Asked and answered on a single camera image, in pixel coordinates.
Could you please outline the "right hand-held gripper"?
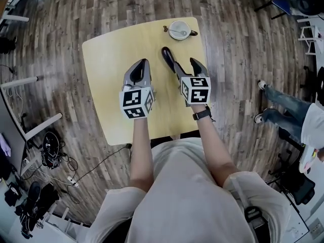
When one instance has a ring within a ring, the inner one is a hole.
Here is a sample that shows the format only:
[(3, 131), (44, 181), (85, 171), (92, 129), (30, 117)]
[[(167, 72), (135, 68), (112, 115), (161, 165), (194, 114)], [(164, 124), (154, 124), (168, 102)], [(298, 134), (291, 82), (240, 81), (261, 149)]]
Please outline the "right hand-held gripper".
[(180, 93), (185, 100), (186, 107), (191, 105), (206, 105), (210, 101), (211, 80), (206, 67), (198, 60), (190, 58), (194, 76), (187, 74), (181, 65), (174, 62), (174, 73), (180, 83)]

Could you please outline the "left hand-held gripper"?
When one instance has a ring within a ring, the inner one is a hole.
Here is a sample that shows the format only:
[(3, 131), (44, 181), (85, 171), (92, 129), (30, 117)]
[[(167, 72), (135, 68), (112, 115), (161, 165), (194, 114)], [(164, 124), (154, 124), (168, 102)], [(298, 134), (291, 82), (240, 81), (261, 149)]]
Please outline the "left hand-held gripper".
[(154, 102), (149, 61), (141, 59), (124, 75), (122, 91), (119, 93), (120, 109), (128, 119), (147, 118)]

